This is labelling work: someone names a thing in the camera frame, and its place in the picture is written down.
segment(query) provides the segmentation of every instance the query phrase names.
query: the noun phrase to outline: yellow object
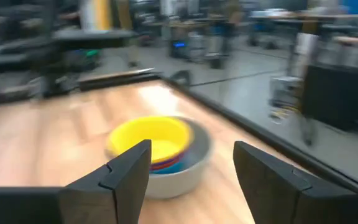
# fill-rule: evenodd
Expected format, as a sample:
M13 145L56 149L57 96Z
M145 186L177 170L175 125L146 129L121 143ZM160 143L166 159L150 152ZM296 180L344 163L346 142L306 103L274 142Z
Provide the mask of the yellow object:
M167 116L149 116L128 121L108 139L108 150L118 156L144 139L152 140L152 164L173 159L193 140L191 128Z
M120 28L132 30L132 20L130 14L130 2L129 0L115 0L118 8L118 17L120 22Z
M110 3L108 0L93 0L95 7L95 16L99 30L108 30L111 28Z

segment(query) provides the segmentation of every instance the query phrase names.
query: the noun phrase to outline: wooden table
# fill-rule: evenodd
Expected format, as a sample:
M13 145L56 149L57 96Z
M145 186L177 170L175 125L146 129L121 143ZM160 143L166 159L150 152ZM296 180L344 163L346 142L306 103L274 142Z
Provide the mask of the wooden table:
M334 40L344 44L358 44L358 37L334 37Z
M213 155L194 191L170 200L146 199L139 223L253 223L232 161L236 140L294 164L163 82L151 81L40 105L1 105L0 186L69 184L110 159L105 148L111 130L130 119L156 114L183 116L204 126L213 140Z

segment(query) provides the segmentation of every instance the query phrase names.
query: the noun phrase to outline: blue light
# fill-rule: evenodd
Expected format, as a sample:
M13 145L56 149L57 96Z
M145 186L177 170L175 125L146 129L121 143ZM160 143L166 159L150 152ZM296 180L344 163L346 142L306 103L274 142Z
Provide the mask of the blue light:
M173 44L175 47L185 47L185 43L175 43Z

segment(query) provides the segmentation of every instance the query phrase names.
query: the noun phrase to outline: gray floor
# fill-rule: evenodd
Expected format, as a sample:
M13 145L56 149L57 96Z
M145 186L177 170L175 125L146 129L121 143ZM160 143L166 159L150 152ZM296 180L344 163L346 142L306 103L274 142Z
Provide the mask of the gray floor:
M143 48L139 57L143 66L155 67L167 77L177 70L191 70L195 84L191 89L194 92L241 114L303 152L358 180L357 134L344 133L315 121L317 138L313 147L308 147L301 140L298 115L289 114L279 123L270 118L272 108L268 104L269 81L272 77L285 75L288 56L285 46L281 50L264 50L260 47L248 47L242 39L235 40L234 46L233 55L224 70L170 58L163 47ZM297 73L301 73L302 68L300 64Z

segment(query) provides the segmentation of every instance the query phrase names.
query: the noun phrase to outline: bowl rim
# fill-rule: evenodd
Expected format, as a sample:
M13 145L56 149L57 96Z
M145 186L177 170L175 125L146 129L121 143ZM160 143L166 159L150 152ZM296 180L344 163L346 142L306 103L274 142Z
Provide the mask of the bowl rim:
M122 128L125 125L128 125L129 123L134 123L134 122L136 122L138 120L142 120L142 119L157 119L157 118L169 119L169 120L174 121L176 123L181 123L182 126L187 129L188 140L187 140L186 144L182 147L182 149L180 151L178 151L177 153L173 154L172 156L166 156L163 159L157 159L157 160L154 160L154 161L151 160L151 164L157 164L159 162L164 162L164 161L169 160L169 159L174 159L177 156L179 156L180 154L186 152L186 150L188 149L188 146L194 141L193 130L190 128L190 126L186 122L178 119L177 117L164 116L164 115L141 116L141 117L134 118L134 119L131 119L129 121L123 122L122 124L120 124L117 128L113 129L108 134L107 141L106 141L106 146L107 146L108 152L110 154L112 154L114 157L119 156L119 154L114 153L114 148L113 148L112 144L110 144L110 142L111 142L110 140L111 140L111 138L112 138L112 136L113 136L113 134L114 134L114 132L116 130L118 130L119 128Z
M213 152L213 142L208 147L208 152L205 154L205 156L202 157L202 159L200 159L198 162L194 163L189 168L187 168L185 170L181 170L179 172L174 172L174 173L171 173L171 174L149 174L149 178L159 179L159 178L164 178L164 177L169 177L169 176L174 176L174 175L180 175L180 174L183 174L185 172L191 172L192 170L195 170L195 169L199 168L203 164L208 163L209 158L212 156L212 152Z

